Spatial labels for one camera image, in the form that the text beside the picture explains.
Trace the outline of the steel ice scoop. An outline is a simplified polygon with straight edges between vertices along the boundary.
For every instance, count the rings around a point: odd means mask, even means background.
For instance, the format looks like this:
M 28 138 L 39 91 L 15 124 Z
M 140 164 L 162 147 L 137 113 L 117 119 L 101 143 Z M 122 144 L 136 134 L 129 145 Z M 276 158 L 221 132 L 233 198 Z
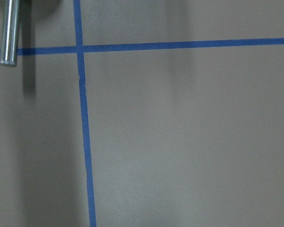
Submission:
M 0 65 L 17 66 L 20 1 L 6 0 L 4 5 Z

